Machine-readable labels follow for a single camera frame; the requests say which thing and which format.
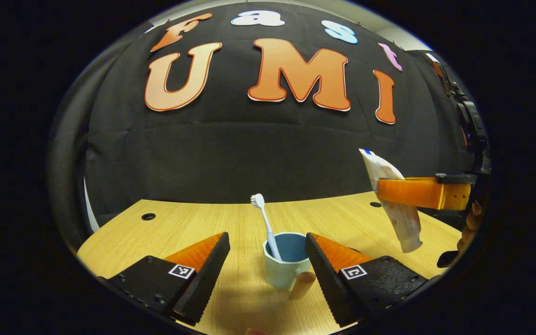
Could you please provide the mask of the light blue toothbrush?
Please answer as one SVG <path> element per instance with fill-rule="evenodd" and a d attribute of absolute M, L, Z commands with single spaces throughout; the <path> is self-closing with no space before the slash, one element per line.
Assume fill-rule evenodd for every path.
<path fill-rule="evenodd" d="M 283 259 L 281 258 L 281 254 L 279 252 L 279 249 L 277 248 L 276 238 L 275 238 L 274 232 L 272 230 L 272 227 L 271 227 L 267 212 L 265 210 L 265 204 L 266 203 L 265 203 L 265 199 L 264 199 L 263 195 L 262 194 L 251 195 L 250 203 L 255 208 L 259 208 L 259 210 L 260 210 L 260 212 L 262 214 L 262 218 L 263 218 L 264 223 L 266 225 L 267 242 L 268 242 L 268 245 L 270 246 L 270 248 L 271 248 L 271 250 L 273 252 L 273 257 L 277 261 L 283 261 Z"/>

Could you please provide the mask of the wooden desktop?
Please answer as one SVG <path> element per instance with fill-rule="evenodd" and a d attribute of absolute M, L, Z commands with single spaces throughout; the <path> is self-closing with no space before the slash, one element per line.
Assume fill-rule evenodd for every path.
<path fill-rule="evenodd" d="M 419 213 L 421 248 L 403 253 L 383 208 L 372 192 L 327 199 L 267 203 L 275 233 L 317 233 L 368 257 L 389 255 L 429 279 L 443 252 L 455 250 L 462 236 Z M 215 234 L 229 234 L 230 252 L 210 301 L 195 329 L 209 335 L 244 335 L 258 328 L 268 335 L 328 335 L 340 330 L 315 282 L 304 298 L 264 280 L 265 223 L 250 203 L 199 204 L 140 200 L 85 241 L 77 256 L 98 276 L 113 276 L 144 256 L 164 258 Z"/>

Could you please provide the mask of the light blue cup wooden handle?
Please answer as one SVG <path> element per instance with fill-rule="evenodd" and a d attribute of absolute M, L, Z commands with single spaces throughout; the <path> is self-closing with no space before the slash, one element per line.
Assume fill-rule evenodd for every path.
<path fill-rule="evenodd" d="M 277 259 L 269 241 L 262 244 L 264 280 L 277 290 L 287 291 L 290 300 L 300 300 L 317 282 L 317 276 L 310 271 L 306 236 L 282 232 L 274 235 L 274 241 L 281 259 Z"/>

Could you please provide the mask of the black backdrop cloth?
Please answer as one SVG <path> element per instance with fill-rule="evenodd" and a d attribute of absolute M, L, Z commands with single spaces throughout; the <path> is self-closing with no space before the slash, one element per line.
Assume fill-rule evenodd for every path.
<path fill-rule="evenodd" d="M 359 149 L 406 177 L 472 174 L 453 101 L 422 42 L 298 1 L 211 2 L 113 41 L 66 93 L 49 199 L 79 248 L 141 199 L 245 203 L 371 191 Z"/>

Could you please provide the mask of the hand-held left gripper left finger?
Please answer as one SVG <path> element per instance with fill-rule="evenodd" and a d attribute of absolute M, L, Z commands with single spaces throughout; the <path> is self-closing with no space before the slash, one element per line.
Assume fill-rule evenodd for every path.
<path fill-rule="evenodd" d="M 154 315 L 196 326 L 229 252 L 229 234 L 221 232 L 164 258 L 144 256 L 97 279 Z"/>

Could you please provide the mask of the white toothpaste tube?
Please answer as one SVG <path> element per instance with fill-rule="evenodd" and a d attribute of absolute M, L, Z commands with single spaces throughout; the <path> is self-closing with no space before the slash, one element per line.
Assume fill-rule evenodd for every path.
<path fill-rule="evenodd" d="M 381 195 L 382 187 L 378 185 L 378 181 L 381 179 L 404 180 L 404 176 L 390 162 L 372 151 L 360 148 L 359 152 L 363 157 L 372 189 L 391 221 L 402 252 L 414 252 L 422 245 L 420 239 L 421 225 L 417 208 L 385 200 Z"/>

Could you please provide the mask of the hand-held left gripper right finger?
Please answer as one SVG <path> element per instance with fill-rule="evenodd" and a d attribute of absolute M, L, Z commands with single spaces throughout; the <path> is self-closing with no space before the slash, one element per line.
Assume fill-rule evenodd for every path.
<path fill-rule="evenodd" d="M 371 258 L 315 233 L 307 233 L 305 251 L 340 327 L 391 314 L 438 280 L 438 276 L 422 276 L 392 256 Z"/>

